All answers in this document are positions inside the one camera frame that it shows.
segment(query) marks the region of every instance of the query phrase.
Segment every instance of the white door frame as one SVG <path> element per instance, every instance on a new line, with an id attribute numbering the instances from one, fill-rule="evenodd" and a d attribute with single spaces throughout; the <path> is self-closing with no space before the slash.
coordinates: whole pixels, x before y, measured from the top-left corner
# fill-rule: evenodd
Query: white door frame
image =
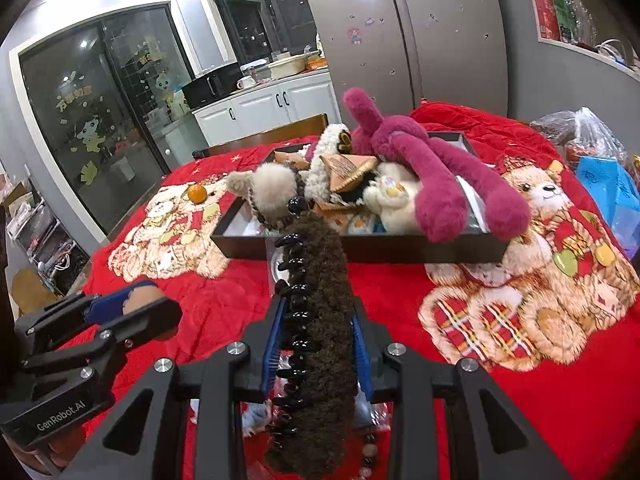
<path id="1" fill-rule="evenodd" d="M 121 12 L 123 10 L 133 10 L 133 9 L 144 9 L 149 6 L 156 6 L 158 4 L 169 4 L 170 7 L 174 10 L 174 12 L 178 12 L 178 4 L 175 0 L 158 0 L 156 2 L 145 2 L 141 5 L 135 5 L 130 7 L 121 7 L 116 6 L 113 8 L 108 8 L 104 12 L 96 14 L 95 16 L 88 17 L 84 20 L 79 20 L 78 22 L 71 23 L 66 27 L 60 28 L 59 30 L 55 30 L 52 32 L 47 32 L 45 34 L 39 34 L 29 38 L 24 43 L 19 46 L 12 48 L 9 51 L 9 66 L 11 70 L 11 77 L 14 82 L 15 95 L 18 98 L 18 102 L 20 104 L 20 111 L 24 117 L 24 122 L 27 125 L 27 129 L 31 135 L 31 140 L 33 141 L 38 154 L 40 155 L 41 160 L 43 161 L 47 171 L 51 176 L 51 179 L 55 183 L 56 187 L 62 193 L 62 196 L 65 198 L 66 202 L 69 204 L 69 207 L 73 210 L 73 212 L 78 216 L 78 218 L 82 221 L 82 223 L 87 227 L 91 235 L 95 238 L 95 240 L 102 244 L 106 239 L 107 235 L 102 230 L 102 228 L 97 224 L 94 218 L 90 215 L 89 211 L 84 207 L 82 202 L 80 201 L 78 195 L 75 194 L 71 185 L 65 178 L 65 175 L 60 170 L 60 167 L 56 163 L 56 160 L 53 158 L 53 154 L 51 153 L 47 143 L 44 139 L 44 135 L 38 126 L 38 122 L 36 120 L 35 113 L 31 108 L 31 104 L 29 102 L 29 97 L 27 94 L 27 88 L 24 83 L 24 78 L 22 77 L 22 70 L 20 68 L 20 54 L 23 54 L 27 50 L 41 44 L 42 42 L 56 36 L 66 30 L 77 27 L 78 25 L 82 25 L 84 23 L 92 22 L 93 20 L 103 18 L 105 16 L 109 16 L 110 14 L 114 14 L 116 12 Z M 172 12 L 172 17 L 174 18 L 174 22 L 176 28 L 178 30 L 178 36 L 183 43 L 185 51 L 187 52 L 187 58 L 191 63 L 192 67 L 195 69 L 199 66 L 197 62 L 197 58 L 193 52 L 193 45 L 189 40 L 189 37 L 184 28 L 184 23 L 182 22 L 182 17 L 180 16 L 180 20 L 175 19 L 175 15 Z"/>

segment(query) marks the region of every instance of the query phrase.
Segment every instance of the microwave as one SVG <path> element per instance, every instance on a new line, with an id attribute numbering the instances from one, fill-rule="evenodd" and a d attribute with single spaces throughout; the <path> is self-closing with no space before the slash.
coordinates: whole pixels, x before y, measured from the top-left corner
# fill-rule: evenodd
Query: microwave
<path id="1" fill-rule="evenodd" d="M 229 63 L 207 72 L 182 87 L 182 93 L 191 110 L 202 108 L 238 90 L 242 71 L 238 63 Z"/>

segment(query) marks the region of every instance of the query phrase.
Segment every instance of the white mug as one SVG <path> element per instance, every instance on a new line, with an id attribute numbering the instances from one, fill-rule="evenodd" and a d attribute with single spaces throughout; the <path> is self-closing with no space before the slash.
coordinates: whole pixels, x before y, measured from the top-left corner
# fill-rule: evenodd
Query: white mug
<path id="1" fill-rule="evenodd" d="M 250 75 L 243 77 L 240 81 L 238 81 L 238 89 L 244 90 L 245 88 L 251 88 L 255 86 L 255 79 Z"/>

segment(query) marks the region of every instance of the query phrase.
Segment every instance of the bolt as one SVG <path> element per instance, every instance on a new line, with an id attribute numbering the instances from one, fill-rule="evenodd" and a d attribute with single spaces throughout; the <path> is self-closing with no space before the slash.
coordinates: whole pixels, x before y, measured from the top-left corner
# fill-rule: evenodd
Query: bolt
<path id="1" fill-rule="evenodd" d="M 246 350 L 246 345 L 242 341 L 233 341 L 226 346 L 226 352 L 231 355 L 240 355 Z"/>
<path id="2" fill-rule="evenodd" d="M 167 359 L 166 357 L 161 357 L 154 363 L 154 369 L 156 372 L 160 372 L 161 374 L 168 372 L 171 368 L 174 367 L 174 362 L 171 359 Z"/>
<path id="3" fill-rule="evenodd" d="M 465 357 L 460 359 L 460 368 L 462 368 L 465 372 L 475 372 L 478 370 L 478 361 L 472 359 L 471 357 Z"/>
<path id="4" fill-rule="evenodd" d="M 386 347 L 386 351 L 391 355 L 399 356 L 406 352 L 406 346 L 402 343 L 391 343 L 388 347 Z"/>

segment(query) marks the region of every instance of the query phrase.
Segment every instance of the pink plush toy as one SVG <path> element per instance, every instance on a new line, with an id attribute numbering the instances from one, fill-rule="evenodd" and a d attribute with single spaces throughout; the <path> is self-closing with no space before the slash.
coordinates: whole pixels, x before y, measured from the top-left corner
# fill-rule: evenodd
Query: pink plush toy
<path id="1" fill-rule="evenodd" d="M 510 240 L 526 231 L 529 205 L 479 158 L 445 140 L 430 139 L 424 127 L 410 117 L 383 118 L 359 88 L 345 92 L 343 99 L 360 125 L 351 133 L 353 153 L 405 163 L 422 182 L 415 197 L 415 217 L 430 241 L 453 240 L 466 227 L 467 200 L 455 175 L 471 184 L 484 200 L 486 221 L 496 237 Z"/>

